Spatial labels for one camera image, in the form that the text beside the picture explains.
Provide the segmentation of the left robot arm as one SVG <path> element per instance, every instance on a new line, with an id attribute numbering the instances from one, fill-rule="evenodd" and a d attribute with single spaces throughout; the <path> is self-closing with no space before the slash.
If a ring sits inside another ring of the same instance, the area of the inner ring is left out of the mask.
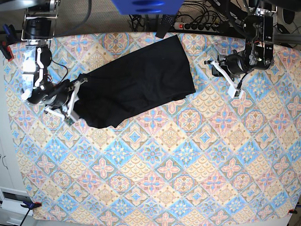
<path id="1" fill-rule="evenodd" d="M 230 13 L 230 1 L 225 2 L 225 13 L 233 28 L 246 39 L 245 49 L 230 55 L 219 55 L 217 60 L 207 60 L 204 63 L 212 66 L 212 75 L 224 77 L 229 83 L 227 91 L 231 98 L 241 98 L 244 91 L 241 89 L 242 80 L 253 70 L 267 70 L 273 64 L 274 43 L 301 42 L 299 34 L 274 33 L 274 19 L 272 6 L 280 7 L 292 12 L 301 10 L 299 0 L 249 0 L 244 5 L 247 16 L 238 27 L 235 18 Z"/>

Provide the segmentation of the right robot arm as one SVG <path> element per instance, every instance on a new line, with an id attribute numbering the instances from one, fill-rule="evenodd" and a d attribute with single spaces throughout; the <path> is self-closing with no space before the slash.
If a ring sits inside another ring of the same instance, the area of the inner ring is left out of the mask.
<path id="1" fill-rule="evenodd" d="M 87 79 L 70 81 L 62 78 L 60 82 L 53 83 L 48 72 L 48 67 L 53 63 L 50 44 L 55 37 L 59 6 L 58 0 L 2 0 L 2 12 L 24 9 L 24 22 L 20 37 L 12 25 L 3 25 L 7 41 L 1 42 L 0 50 L 11 61 L 13 53 L 10 45 L 25 42 L 21 99 L 30 105 L 44 104 L 47 113 L 72 125 L 79 120 L 74 105 L 79 100 L 80 86 Z"/>

